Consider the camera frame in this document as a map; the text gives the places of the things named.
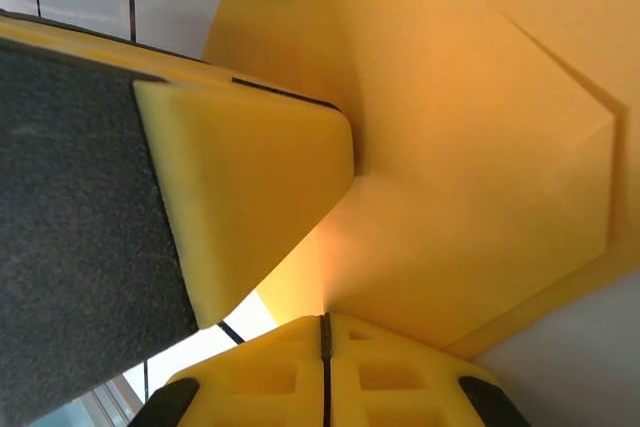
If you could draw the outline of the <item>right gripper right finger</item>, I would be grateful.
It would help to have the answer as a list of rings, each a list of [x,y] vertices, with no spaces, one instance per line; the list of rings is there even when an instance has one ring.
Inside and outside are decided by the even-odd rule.
[[[494,376],[403,335],[325,316],[325,427],[531,427]]]

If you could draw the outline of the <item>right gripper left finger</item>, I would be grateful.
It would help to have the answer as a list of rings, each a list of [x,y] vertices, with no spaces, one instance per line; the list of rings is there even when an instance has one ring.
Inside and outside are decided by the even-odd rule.
[[[174,374],[128,427],[325,427],[322,327],[302,317]]]

